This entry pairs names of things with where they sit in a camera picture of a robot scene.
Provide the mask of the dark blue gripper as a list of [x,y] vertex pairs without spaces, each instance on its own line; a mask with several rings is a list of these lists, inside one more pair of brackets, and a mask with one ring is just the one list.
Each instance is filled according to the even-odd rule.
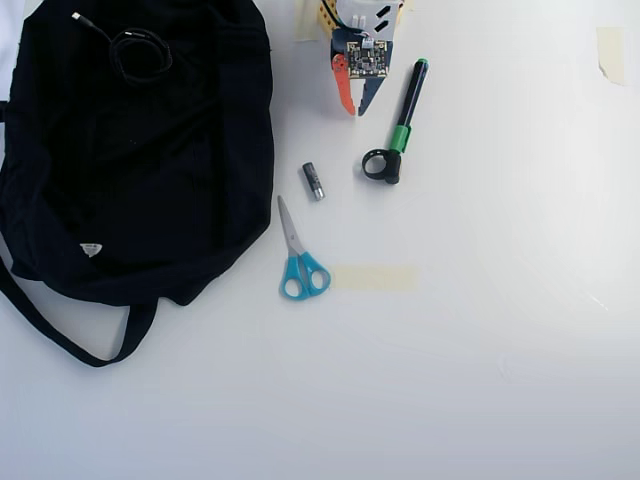
[[332,33],[331,47],[336,54],[331,67],[340,101],[351,116],[356,110],[350,79],[365,79],[358,107],[358,115],[363,116],[389,73],[392,42],[338,28]]

